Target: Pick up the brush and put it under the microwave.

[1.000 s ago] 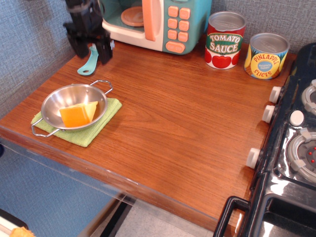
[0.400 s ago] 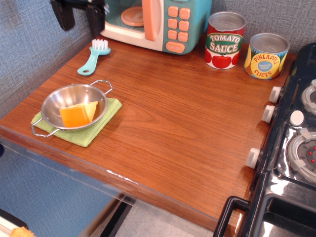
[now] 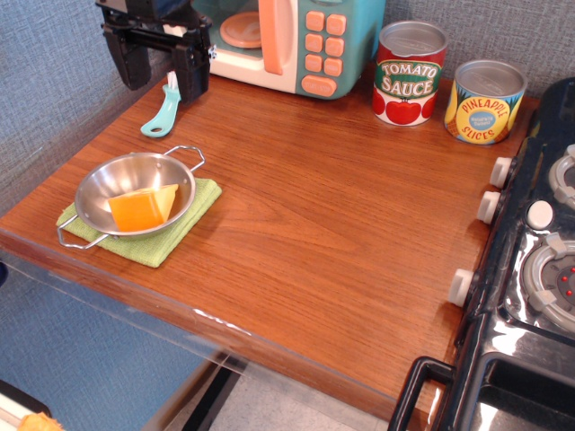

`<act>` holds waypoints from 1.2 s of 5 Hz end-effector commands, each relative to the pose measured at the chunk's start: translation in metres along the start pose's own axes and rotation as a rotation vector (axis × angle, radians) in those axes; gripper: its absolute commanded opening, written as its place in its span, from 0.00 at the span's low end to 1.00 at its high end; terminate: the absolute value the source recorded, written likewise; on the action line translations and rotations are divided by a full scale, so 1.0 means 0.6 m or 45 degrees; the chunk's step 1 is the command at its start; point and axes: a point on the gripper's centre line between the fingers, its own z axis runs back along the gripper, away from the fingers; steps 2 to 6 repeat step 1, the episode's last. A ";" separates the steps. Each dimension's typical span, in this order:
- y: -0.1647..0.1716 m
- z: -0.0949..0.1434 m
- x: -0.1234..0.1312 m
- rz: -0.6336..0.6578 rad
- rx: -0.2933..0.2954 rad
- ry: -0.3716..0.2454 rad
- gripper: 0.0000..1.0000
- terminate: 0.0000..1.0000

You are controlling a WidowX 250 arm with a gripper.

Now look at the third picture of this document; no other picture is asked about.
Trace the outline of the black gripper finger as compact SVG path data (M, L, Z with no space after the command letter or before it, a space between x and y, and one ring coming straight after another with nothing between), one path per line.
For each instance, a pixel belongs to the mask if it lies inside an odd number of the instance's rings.
M189 105L208 91L210 57L206 49L178 44L172 51L181 102Z
M103 35L122 82L135 91L145 86L151 78L147 47L140 44L132 30L103 27Z

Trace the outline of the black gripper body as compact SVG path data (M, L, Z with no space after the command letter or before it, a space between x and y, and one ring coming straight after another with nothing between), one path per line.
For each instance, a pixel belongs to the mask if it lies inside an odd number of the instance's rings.
M102 30L116 60L139 48L170 51L182 44L208 60L216 57L209 28L212 21L191 1L97 1Z

